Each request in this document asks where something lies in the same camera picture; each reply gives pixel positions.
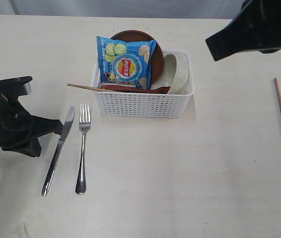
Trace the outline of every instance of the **fork handle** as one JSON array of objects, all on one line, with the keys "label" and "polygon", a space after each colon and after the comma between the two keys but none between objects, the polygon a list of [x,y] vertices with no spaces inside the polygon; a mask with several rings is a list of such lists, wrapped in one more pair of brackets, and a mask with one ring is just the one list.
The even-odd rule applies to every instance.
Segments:
[{"label": "fork handle", "polygon": [[86,191],[86,179],[85,179],[85,136],[86,133],[82,133],[82,146],[81,146],[81,160],[79,173],[77,175],[75,192],[77,194],[83,194]]}]

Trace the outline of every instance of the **wooden plate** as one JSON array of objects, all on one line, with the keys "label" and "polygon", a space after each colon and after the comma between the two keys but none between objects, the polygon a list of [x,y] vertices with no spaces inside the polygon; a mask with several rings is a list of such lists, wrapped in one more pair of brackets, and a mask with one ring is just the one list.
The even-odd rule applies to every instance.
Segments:
[{"label": "wooden plate", "polygon": [[[154,38],[148,35],[147,33],[137,30],[121,31],[116,35],[112,36],[111,39],[121,40],[126,42],[154,40]],[[158,43],[156,45],[155,51],[152,54],[150,65],[151,65],[151,83],[154,83],[159,79],[160,75],[162,74],[162,71],[164,70],[164,65],[165,65],[164,54],[162,53],[162,50]]]}]

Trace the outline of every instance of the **knife handle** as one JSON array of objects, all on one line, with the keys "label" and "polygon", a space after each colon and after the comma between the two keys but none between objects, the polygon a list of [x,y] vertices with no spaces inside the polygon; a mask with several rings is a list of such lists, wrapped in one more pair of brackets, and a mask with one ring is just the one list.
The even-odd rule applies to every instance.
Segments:
[{"label": "knife handle", "polygon": [[62,147],[63,147],[63,143],[59,142],[56,145],[56,151],[55,151],[55,154],[53,155],[53,158],[51,160],[51,164],[50,164],[50,167],[49,167],[49,170],[48,170],[48,174],[47,174],[45,183],[43,184],[43,187],[42,187],[41,196],[47,196],[47,194],[49,192],[49,188],[50,188],[50,185],[51,185],[51,182],[52,182],[53,175],[55,174],[55,171],[56,171],[56,165],[57,165],[57,161],[59,159]]}]

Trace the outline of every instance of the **fork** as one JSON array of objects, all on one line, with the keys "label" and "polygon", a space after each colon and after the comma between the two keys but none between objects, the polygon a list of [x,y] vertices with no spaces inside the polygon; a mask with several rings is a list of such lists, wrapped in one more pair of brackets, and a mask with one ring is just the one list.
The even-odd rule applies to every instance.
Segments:
[{"label": "fork", "polygon": [[79,129],[82,132],[82,146],[81,146],[81,160],[79,173],[77,175],[75,192],[77,194],[83,194],[86,191],[86,179],[85,179],[85,138],[86,133],[91,128],[91,111],[89,104],[80,105],[80,124]]}]

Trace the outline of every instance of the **lime slice image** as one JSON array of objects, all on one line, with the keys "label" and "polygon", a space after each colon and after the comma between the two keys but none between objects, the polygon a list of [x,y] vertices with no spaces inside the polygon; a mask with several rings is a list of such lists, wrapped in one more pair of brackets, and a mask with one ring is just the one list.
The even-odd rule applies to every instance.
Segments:
[{"label": "lime slice image", "polygon": [[116,56],[110,56],[108,54],[105,54],[105,60],[109,63],[113,62],[116,59]]},{"label": "lime slice image", "polygon": [[127,50],[126,45],[121,44],[121,43],[115,45],[115,47],[114,47],[115,54],[119,55],[119,56],[121,56],[124,53],[126,53],[126,50]]},{"label": "lime slice image", "polygon": [[106,46],[105,51],[106,51],[106,53],[107,53],[109,56],[115,55],[114,46],[115,46],[114,43],[109,43],[109,44]]}]

